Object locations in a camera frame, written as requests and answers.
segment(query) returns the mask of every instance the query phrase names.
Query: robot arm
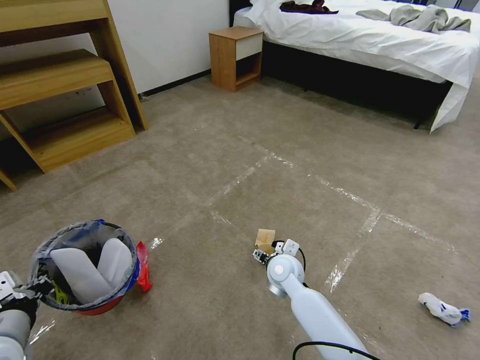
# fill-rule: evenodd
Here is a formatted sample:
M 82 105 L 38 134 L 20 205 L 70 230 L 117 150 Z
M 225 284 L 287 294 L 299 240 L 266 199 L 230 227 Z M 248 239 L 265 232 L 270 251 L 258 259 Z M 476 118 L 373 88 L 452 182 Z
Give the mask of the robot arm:
M 295 248 L 298 250 L 299 247 L 297 243 L 296 246 L 291 243 L 295 242 L 289 239 L 280 247 L 277 243 L 276 255 L 267 261 L 269 290 L 279 297 L 290 297 L 293 314 L 312 341 L 337 343 L 367 352 L 360 339 L 329 301 L 318 291 L 303 284 L 304 269 L 294 257 Z M 339 348 L 317 346 L 317 349 L 325 360 L 364 359 L 360 354 Z
M 52 290 L 46 278 L 22 286 L 13 272 L 0 273 L 0 359 L 24 360 L 38 299 Z

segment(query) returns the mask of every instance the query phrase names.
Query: wooden nightstand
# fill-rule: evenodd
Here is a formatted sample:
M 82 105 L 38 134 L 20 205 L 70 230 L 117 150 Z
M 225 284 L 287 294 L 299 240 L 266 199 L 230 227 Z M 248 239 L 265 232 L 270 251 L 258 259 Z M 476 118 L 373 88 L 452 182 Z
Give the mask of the wooden nightstand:
M 258 80 L 263 33 L 242 26 L 210 32 L 211 82 L 234 92 Z

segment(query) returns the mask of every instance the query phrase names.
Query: dark red cloth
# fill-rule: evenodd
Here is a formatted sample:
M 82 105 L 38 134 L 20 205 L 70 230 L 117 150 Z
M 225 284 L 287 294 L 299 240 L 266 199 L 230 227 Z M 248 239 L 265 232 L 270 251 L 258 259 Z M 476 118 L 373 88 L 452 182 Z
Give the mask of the dark red cloth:
M 337 14 L 337 11 L 330 11 L 330 9 L 324 6 L 325 0 L 314 0 L 311 5 L 303 4 L 297 5 L 295 1 L 287 1 L 280 5 L 280 10 L 284 13 L 302 13 L 311 15 L 321 14 Z

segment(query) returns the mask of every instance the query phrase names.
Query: black bed frame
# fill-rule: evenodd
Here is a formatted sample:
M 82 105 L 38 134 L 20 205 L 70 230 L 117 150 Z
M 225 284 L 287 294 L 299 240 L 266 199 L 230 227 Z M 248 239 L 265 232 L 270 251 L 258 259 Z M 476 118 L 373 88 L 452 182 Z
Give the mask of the black bed frame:
M 229 0 L 230 26 L 235 13 L 250 6 L 250 0 Z M 401 115 L 405 121 L 414 122 L 414 129 L 422 123 L 431 124 L 452 86 L 449 81 L 435 83 L 268 41 L 263 42 L 261 72 L 263 76 L 301 86 L 305 91 Z

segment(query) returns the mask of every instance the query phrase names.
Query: white plastic container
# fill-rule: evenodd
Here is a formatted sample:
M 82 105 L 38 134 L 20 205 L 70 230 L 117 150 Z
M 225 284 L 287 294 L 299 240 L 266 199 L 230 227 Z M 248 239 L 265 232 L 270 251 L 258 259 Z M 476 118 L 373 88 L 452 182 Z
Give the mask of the white plastic container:
M 122 283 L 125 272 L 131 264 L 132 254 L 129 248 L 114 237 L 103 245 L 97 269 L 106 282 L 115 289 Z
M 56 249 L 50 252 L 50 256 L 80 303 L 93 303 L 114 290 L 84 251 L 77 248 Z

